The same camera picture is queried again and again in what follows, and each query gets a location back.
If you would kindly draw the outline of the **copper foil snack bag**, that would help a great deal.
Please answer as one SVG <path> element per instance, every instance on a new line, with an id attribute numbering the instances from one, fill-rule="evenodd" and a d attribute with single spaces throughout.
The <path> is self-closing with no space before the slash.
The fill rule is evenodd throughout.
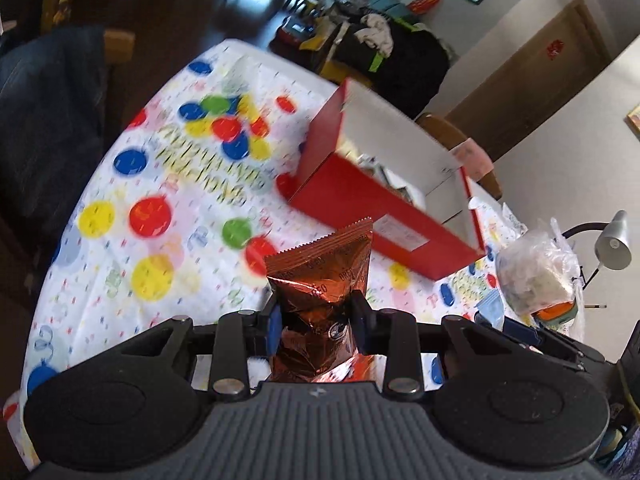
<path id="1" fill-rule="evenodd" d="M 367 291 L 372 234 L 365 218 L 265 258 L 282 318 L 274 382 L 316 382 L 354 356 L 347 303 L 353 292 Z"/>

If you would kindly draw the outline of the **clear plastic bag of goods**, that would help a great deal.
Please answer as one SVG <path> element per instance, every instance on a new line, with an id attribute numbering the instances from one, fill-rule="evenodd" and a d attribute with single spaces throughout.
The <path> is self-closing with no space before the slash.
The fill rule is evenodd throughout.
<path id="1" fill-rule="evenodd" d="M 497 255 L 496 272 L 506 304 L 529 326 L 538 324 L 533 318 L 535 312 L 575 301 L 576 318 L 552 330 L 579 341 L 585 339 L 585 301 L 579 260 L 562 237 L 558 220 L 540 222 L 535 229 L 502 248 Z"/>

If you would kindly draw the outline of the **balloon birthday tablecloth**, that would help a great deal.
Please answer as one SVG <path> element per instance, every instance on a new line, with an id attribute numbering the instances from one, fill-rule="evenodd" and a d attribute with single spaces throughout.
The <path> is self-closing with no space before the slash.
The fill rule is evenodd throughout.
<path id="1" fill-rule="evenodd" d="M 22 419 L 32 389 L 171 315 L 204 325 L 256 309 L 266 256 L 326 234 L 280 186 L 333 92 L 227 40 L 168 81 L 120 135 L 63 231 L 21 388 L 4 407 L 28 468 L 39 462 Z"/>

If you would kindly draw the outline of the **silver desk lamp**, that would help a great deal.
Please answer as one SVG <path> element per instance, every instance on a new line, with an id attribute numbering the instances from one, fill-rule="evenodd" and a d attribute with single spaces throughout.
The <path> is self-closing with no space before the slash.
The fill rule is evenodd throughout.
<path id="1" fill-rule="evenodd" d="M 584 281 L 582 288 L 586 289 L 602 268 L 612 271 L 625 270 L 632 261 L 632 252 L 629 236 L 628 214 L 626 210 L 616 212 L 613 219 L 608 222 L 586 222 L 573 226 L 564 231 L 562 237 L 566 240 L 585 232 L 598 232 L 599 236 L 594 243 L 594 254 L 598 260 L 598 266 L 590 277 Z"/>

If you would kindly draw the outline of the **red cardboard box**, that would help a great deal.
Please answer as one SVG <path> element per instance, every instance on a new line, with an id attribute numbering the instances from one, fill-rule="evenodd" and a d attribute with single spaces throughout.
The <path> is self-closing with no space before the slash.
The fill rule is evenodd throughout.
<path id="1" fill-rule="evenodd" d="M 373 248 L 432 281 L 486 254 L 460 162 L 353 79 L 310 122 L 284 196 L 330 228 L 370 219 Z"/>

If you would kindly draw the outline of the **wooden chair with pink cloth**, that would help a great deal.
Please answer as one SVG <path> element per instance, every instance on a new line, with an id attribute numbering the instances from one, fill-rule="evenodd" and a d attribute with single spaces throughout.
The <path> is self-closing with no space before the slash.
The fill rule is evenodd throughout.
<path id="1" fill-rule="evenodd" d="M 416 123 L 463 166 L 469 178 L 495 200 L 502 199 L 502 187 L 495 174 L 494 163 L 488 154 L 447 119 L 423 113 Z"/>

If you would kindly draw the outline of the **sofa with dark clothes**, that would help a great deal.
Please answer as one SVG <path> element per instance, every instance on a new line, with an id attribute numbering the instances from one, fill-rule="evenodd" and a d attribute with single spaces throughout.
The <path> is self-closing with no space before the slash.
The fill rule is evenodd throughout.
<path id="1" fill-rule="evenodd" d="M 449 53 L 429 30 L 379 13 L 341 24 L 292 15 L 270 49 L 334 84 L 355 79 L 411 119 L 437 96 L 451 67 Z"/>

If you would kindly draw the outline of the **framed food picture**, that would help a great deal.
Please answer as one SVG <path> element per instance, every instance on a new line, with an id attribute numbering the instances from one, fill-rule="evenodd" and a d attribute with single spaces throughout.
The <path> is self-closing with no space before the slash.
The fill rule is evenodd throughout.
<path id="1" fill-rule="evenodd" d="M 634 135 L 640 138 L 640 105 L 637 105 L 626 115 L 625 122 Z"/>

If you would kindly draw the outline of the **chair with dark jacket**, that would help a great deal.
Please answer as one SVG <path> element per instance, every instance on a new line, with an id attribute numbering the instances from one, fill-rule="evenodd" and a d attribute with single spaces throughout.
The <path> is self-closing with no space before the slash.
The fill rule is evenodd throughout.
<path id="1" fill-rule="evenodd" d="M 1 271 L 36 273 L 49 260 L 107 142 L 108 71 L 136 37 L 63 27 L 25 40 L 1 35 Z"/>

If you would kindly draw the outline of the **wooden door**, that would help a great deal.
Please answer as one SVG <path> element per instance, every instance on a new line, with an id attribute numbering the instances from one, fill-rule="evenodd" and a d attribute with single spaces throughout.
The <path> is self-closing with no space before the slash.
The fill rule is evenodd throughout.
<path id="1" fill-rule="evenodd" d="M 446 119 L 495 162 L 611 62 L 585 0 L 571 1 Z"/>

